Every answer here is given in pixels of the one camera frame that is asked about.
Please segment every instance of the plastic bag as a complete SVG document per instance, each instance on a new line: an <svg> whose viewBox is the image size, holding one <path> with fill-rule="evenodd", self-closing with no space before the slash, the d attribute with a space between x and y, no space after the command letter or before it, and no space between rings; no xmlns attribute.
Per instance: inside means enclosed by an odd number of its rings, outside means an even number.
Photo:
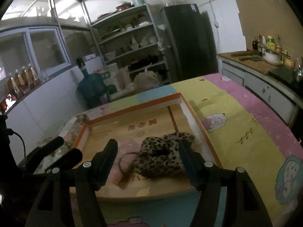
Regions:
<svg viewBox="0 0 303 227"><path fill-rule="evenodd" d="M153 71L148 71L147 67L145 68L145 72L139 73L134 78L134 84L136 90L140 91L147 91L160 87L157 75Z"/></svg>

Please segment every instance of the silver screw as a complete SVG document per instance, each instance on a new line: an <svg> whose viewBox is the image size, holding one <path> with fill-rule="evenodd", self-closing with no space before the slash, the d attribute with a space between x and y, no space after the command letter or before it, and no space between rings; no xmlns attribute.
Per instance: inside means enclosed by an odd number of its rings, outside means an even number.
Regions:
<svg viewBox="0 0 303 227"><path fill-rule="evenodd" d="M212 162L210 162L210 161L205 161L204 165L206 167L212 167L214 164Z"/></svg>
<svg viewBox="0 0 303 227"><path fill-rule="evenodd" d="M83 163L83 167L85 167L85 168L90 167L90 166L91 166L91 162L90 161L87 161L87 162Z"/></svg>
<svg viewBox="0 0 303 227"><path fill-rule="evenodd" d="M55 167L54 169L52 169L52 173L58 173L59 172L59 168Z"/></svg>
<svg viewBox="0 0 303 227"><path fill-rule="evenodd" d="M243 172L245 172L245 169L243 167L238 167L237 171L240 172L240 173L243 173Z"/></svg>

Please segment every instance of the refrigerator sticker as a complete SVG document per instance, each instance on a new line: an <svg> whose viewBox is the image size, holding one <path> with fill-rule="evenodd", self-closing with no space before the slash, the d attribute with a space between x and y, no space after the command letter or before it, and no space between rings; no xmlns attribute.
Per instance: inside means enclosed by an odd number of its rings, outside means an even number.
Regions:
<svg viewBox="0 0 303 227"><path fill-rule="evenodd" d="M193 10L193 12L196 12L197 10L196 10L196 7L194 6L194 4L192 3L192 4L190 4L190 6L191 6L191 9Z"/></svg>

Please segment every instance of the white drawer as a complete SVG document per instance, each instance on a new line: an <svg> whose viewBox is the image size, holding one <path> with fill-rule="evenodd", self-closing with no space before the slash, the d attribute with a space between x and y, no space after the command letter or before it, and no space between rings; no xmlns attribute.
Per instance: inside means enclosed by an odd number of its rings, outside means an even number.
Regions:
<svg viewBox="0 0 303 227"><path fill-rule="evenodd" d="M243 86L244 84L244 79L237 76L236 74L233 74L232 72L229 72L228 70L225 70L224 68L222 69L222 74L228 78L230 78L232 81L236 82L237 84L240 84Z"/></svg>
<svg viewBox="0 0 303 227"><path fill-rule="evenodd" d="M240 70L236 67L233 67L229 64L226 64L224 61L222 61L222 68L225 70L228 70L229 72L232 72L233 74L235 74L241 78L244 78L245 71Z"/></svg>
<svg viewBox="0 0 303 227"><path fill-rule="evenodd" d="M261 79L245 72L244 86L250 88L269 104L288 124L295 111L295 105L275 88Z"/></svg>

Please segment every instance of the window pane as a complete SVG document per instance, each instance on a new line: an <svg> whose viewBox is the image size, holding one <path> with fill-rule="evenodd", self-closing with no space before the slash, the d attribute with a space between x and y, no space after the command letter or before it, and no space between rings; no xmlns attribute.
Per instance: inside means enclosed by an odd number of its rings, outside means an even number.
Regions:
<svg viewBox="0 0 303 227"><path fill-rule="evenodd" d="M5 20L9 20L9 23L21 23L24 20L31 20L27 17L39 17L39 19L43 22L53 22L52 19L46 19L47 17L51 17L48 0L37 0L28 10L28 12L21 17L21 15L28 9L33 1L34 0L14 0L2 17L1 25Z"/></svg>
<svg viewBox="0 0 303 227"><path fill-rule="evenodd" d="M66 63L54 31L31 32L30 35L40 69L47 71Z"/></svg>
<svg viewBox="0 0 303 227"><path fill-rule="evenodd" d="M87 27L81 3L77 0L54 0L61 24Z"/></svg>
<svg viewBox="0 0 303 227"><path fill-rule="evenodd" d="M90 32L62 30L63 36L72 61L76 63L78 57L83 57L89 54L95 54L95 43Z"/></svg>
<svg viewBox="0 0 303 227"><path fill-rule="evenodd" d="M23 33L0 37L0 79L30 63Z"/></svg>

